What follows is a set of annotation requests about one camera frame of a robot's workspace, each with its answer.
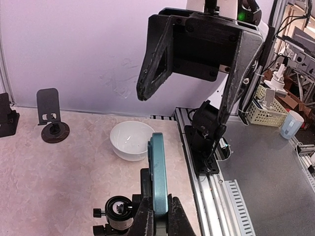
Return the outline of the black plate phone stand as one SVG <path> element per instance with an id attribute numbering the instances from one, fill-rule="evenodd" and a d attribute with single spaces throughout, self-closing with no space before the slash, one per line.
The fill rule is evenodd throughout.
<path id="1" fill-rule="evenodd" d="M 44 142 L 56 144 L 65 140 L 70 133 L 68 124 L 61 121 L 59 92 L 56 88 L 40 89 L 36 93 L 38 125 Z"/>

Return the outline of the black folding phone stand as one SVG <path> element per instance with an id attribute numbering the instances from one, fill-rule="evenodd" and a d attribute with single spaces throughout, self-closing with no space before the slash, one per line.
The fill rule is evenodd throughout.
<path id="1" fill-rule="evenodd" d="M 20 114 L 10 108 L 8 93 L 0 95 L 0 137 L 16 134 Z"/>

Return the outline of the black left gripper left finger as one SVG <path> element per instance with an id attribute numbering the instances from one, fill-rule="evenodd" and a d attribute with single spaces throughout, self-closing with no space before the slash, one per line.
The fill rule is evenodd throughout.
<path id="1" fill-rule="evenodd" d="M 141 198 L 140 194 L 132 195 L 133 224 L 132 236 L 154 236 L 154 211 L 152 197 Z"/>

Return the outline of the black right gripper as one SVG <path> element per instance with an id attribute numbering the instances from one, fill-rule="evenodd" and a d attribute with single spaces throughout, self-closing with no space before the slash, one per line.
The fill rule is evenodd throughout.
<path id="1" fill-rule="evenodd" d="M 172 73 L 215 81 L 230 67 L 218 122 L 225 125 L 250 67 L 263 44 L 256 25 L 218 15 L 165 8 L 149 17 L 146 52 L 136 85 L 150 99 Z"/>

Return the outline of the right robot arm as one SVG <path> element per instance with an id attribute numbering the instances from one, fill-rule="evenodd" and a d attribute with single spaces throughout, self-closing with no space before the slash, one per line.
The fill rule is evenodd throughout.
<path id="1" fill-rule="evenodd" d="M 193 111 L 190 123 L 180 129 L 203 234 L 210 227 L 198 179 L 219 172 L 216 148 L 264 43 L 264 35 L 258 29 L 259 7 L 255 1 L 249 4 L 249 9 L 245 9 L 240 0 L 207 0 L 204 11 L 198 12 L 158 10 L 160 1 L 149 0 L 146 7 L 138 10 L 142 44 L 146 48 L 136 85 L 140 103 L 153 98 L 173 73 L 223 87 L 218 107 L 206 99 Z"/>

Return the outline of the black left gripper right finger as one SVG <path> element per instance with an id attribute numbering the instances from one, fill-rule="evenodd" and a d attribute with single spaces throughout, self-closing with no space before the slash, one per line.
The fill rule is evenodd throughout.
<path id="1" fill-rule="evenodd" d="M 168 195 L 168 235 L 196 236 L 178 197 Z"/>

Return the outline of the black phone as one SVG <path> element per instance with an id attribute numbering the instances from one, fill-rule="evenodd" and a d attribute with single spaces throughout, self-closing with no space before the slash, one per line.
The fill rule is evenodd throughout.
<path id="1" fill-rule="evenodd" d="M 162 133 L 153 133 L 148 141 L 148 161 L 151 175 L 155 235 L 167 235 L 168 190 Z"/>

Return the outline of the tall black clamp phone stand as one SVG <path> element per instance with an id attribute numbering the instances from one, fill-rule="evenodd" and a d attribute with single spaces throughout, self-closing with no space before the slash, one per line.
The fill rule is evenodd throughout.
<path id="1" fill-rule="evenodd" d="M 132 199 L 125 196 L 111 197 L 105 204 L 104 209 L 94 208 L 93 217 L 105 217 L 105 225 L 93 226 L 95 236 L 122 236 L 131 228 L 138 209 L 143 199 L 151 197 L 152 181 L 150 170 L 140 170 L 140 194 L 133 194 Z"/>

